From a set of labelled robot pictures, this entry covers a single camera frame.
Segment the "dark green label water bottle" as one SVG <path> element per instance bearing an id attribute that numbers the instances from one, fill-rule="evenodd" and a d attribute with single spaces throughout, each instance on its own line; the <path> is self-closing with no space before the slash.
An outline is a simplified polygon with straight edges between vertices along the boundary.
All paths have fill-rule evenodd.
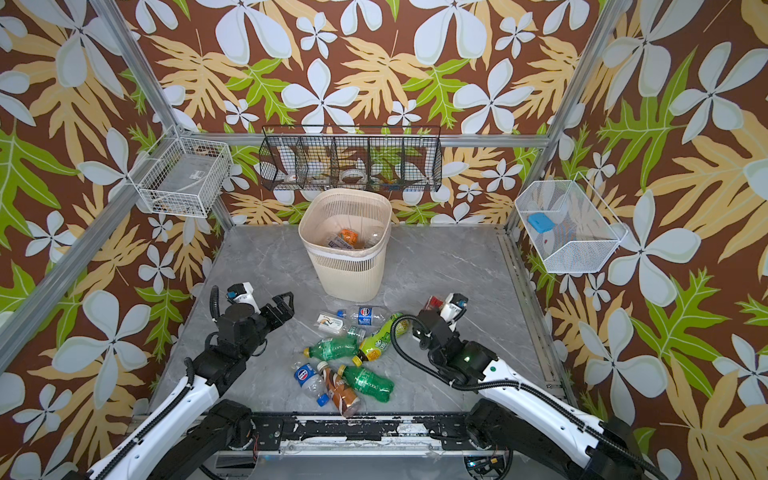
<path id="1" fill-rule="evenodd" d="M 372 248 L 380 243 L 386 233 L 385 227 L 372 227 L 363 235 L 363 245 L 365 248 Z"/>

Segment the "yellow label juice bottle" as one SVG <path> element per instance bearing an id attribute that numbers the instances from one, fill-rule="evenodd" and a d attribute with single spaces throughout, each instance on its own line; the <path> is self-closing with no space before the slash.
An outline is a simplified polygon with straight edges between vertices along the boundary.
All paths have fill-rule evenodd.
<path id="1" fill-rule="evenodd" d="M 351 229 L 342 229 L 339 232 L 339 237 L 352 248 L 354 248 L 359 240 L 359 234 Z"/>

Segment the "orange red label bottle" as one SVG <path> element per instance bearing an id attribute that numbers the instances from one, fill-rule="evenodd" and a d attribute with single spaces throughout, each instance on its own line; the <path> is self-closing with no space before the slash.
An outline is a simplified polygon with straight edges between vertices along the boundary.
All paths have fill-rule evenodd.
<path id="1" fill-rule="evenodd" d="M 435 296 L 431 296 L 426 302 L 424 309 L 431 311 L 440 311 L 444 305 L 444 301 Z"/>

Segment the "clear bottle blue cap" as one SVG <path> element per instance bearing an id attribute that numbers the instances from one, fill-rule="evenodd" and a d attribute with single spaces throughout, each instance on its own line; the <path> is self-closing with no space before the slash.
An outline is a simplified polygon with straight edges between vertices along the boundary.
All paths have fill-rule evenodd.
<path id="1" fill-rule="evenodd" d="M 353 244 L 348 243 L 343 237 L 340 237 L 338 235 L 334 235 L 328 240 L 328 246 L 330 248 L 339 249 L 339 250 L 354 249 Z"/>

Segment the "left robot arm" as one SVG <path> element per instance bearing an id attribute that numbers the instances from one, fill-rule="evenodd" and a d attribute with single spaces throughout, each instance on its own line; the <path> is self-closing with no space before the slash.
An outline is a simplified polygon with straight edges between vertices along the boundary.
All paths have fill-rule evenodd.
<path id="1" fill-rule="evenodd" d="M 229 287 L 225 311 L 219 310 L 218 288 L 212 288 L 216 330 L 197 357 L 184 360 L 186 374 L 175 389 L 115 450 L 84 474 L 66 473 L 66 479 L 184 479 L 216 451 L 249 442 L 251 409 L 221 397 L 267 343 L 268 334 L 295 314 L 293 293 L 258 306 L 249 286 Z"/>

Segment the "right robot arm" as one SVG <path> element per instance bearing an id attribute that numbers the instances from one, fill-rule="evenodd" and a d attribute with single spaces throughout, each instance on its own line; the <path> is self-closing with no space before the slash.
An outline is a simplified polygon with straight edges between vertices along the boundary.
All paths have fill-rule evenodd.
<path id="1" fill-rule="evenodd" d="M 461 339 L 435 310 L 403 314 L 392 326 L 403 322 L 411 323 L 428 358 L 414 359 L 393 338 L 392 348 L 406 362 L 457 391 L 480 395 L 465 420 L 476 448 L 519 452 L 564 479 L 664 478 L 624 421 L 604 421 L 556 398 L 492 350 Z"/>

